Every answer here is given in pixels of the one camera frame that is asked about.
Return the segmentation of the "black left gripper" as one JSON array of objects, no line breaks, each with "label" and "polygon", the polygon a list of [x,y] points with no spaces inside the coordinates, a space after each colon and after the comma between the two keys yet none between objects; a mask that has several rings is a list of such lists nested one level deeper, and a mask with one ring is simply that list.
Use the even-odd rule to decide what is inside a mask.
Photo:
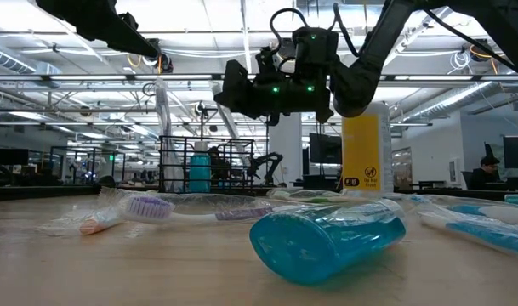
[{"label": "black left gripper", "polygon": [[113,41],[113,48],[145,57],[157,57],[159,51],[136,32],[135,18],[119,14],[117,0],[36,0],[45,12],[63,20],[89,41]]}]

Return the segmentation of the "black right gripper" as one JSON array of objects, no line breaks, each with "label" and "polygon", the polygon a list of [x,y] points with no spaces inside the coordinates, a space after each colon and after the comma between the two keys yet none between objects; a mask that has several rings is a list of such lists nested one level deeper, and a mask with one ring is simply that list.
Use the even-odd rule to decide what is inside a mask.
[{"label": "black right gripper", "polygon": [[213,99],[231,112],[253,119],[267,116],[268,124],[277,124],[281,114],[289,116],[294,112],[314,112],[317,121],[324,123],[333,115],[326,81],[324,76],[300,78],[285,74],[258,74],[252,85],[247,69],[231,59],[225,66],[221,92],[216,93]]}]

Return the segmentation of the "blue white toothbrush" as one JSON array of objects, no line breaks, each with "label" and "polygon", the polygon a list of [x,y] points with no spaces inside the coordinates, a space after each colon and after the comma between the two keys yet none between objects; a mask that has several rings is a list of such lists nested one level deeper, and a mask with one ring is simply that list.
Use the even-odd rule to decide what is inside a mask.
[{"label": "blue white toothbrush", "polygon": [[418,215],[426,226],[518,256],[518,225],[488,218],[463,217],[461,214],[419,212]]},{"label": "blue white toothbrush", "polygon": [[161,157],[162,190],[180,193],[183,191],[183,168],[179,155],[175,151],[172,136],[171,113],[169,109],[168,88],[166,83],[158,77],[154,82],[156,111],[161,129]]},{"label": "blue white toothbrush", "polygon": [[344,196],[349,197],[355,201],[380,201],[380,200],[391,200],[399,204],[413,204],[411,195],[395,193],[395,192],[383,192],[383,191],[365,191],[365,190],[344,190]]},{"label": "blue white toothbrush", "polygon": [[497,219],[506,224],[518,225],[518,205],[505,201],[493,201],[448,195],[412,195],[415,203],[440,205],[449,211]]}]

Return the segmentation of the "purple white toothbrush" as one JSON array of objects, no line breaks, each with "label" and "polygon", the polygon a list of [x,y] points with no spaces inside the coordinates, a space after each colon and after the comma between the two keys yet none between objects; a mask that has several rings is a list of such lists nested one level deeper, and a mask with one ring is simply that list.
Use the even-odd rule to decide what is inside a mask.
[{"label": "purple white toothbrush", "polygon": [[170,222],[215,223],[260,218],[275,211],[272,207],[236,209],[213,214],[189,215],[174,212],[175,205],[160,198],[139,195],[130,196],[120,202],[121,216],[128,221],[146,224],[167,224]]}]

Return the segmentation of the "orange white toothbrush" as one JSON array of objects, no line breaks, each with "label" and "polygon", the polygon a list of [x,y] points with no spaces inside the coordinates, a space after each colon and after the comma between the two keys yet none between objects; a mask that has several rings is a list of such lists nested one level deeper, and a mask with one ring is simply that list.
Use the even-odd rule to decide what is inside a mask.
[{"label": "orange white toothbrush", "polygon": [[75,209],[37,227],[53,236],[94,235],[124,222],[117,206]]}]

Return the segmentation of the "yellow wipes canister white lid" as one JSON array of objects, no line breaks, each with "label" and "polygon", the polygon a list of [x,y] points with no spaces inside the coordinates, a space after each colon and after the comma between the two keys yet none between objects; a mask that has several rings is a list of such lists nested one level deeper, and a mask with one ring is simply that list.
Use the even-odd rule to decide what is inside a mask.
[{"label": "yellow wipes canister white lid", "polygon": [[342,118],[344,190],[392,192],[390,110],[372,102],[359,116]]}]

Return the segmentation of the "person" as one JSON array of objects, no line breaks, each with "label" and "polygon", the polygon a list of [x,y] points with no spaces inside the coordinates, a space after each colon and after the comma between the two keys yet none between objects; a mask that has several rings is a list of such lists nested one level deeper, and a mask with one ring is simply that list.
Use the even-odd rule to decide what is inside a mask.
[{"label": "person", "polygon": [[470,190],[504,190],[505,183],[498,176],[499,159],[494,156],[484,156],[481,166],[475,168],[470,176]]}]

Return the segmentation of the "black background workcell frame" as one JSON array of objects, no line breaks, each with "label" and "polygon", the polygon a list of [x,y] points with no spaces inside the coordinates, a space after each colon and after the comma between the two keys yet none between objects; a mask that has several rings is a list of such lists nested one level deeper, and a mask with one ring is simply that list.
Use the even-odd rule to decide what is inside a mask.
[{"label": "black background workcell frame", "polygon": [[94,184],[104,176],[115,183],[126,178],[127,155],[120,150],[92,145],[52,146],[48,163],[63,184]]}]

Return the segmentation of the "silver ventilation duct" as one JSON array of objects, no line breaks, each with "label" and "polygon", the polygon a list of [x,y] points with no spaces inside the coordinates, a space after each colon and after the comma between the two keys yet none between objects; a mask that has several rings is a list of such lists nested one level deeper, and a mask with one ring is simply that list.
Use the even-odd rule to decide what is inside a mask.
[{"label": "silver ventilation duct", "polygon": [[61,70],[47,62],[24,59],[0,46],[0,66],[17,74],[59,75]]},{"label": "silver ventilation duct", "polygon": [[391,121],[392,123],[408,123],[423,117],[431,119],[446,115],[466,105],[475,103],[479,98],[486,97],[487,94],[501,93],[510,85],[518,85],[518,80],[475,82],[465,88],[451,89],[433,99],[425,101],[420,106],[403,115],[392,118]]}]

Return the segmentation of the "black aluminium table frame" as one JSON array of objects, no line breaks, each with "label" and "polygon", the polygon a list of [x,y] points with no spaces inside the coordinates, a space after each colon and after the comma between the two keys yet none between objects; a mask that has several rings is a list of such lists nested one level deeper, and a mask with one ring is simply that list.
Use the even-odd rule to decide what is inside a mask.
[{"label": "black aluminium table frame", "polygon": [[[101,187],[98,185],[61,185],[61,186],[27,186],[0,187],[0,201],[25,200],[62,196],[98,195]],[[495,190],[455,190],[455,189],[424,189],[424,190],[395,190],[396,194],[440,195],[470,197],[492,201],[504,201],[506,195],[518,195],[518,191]]]}]

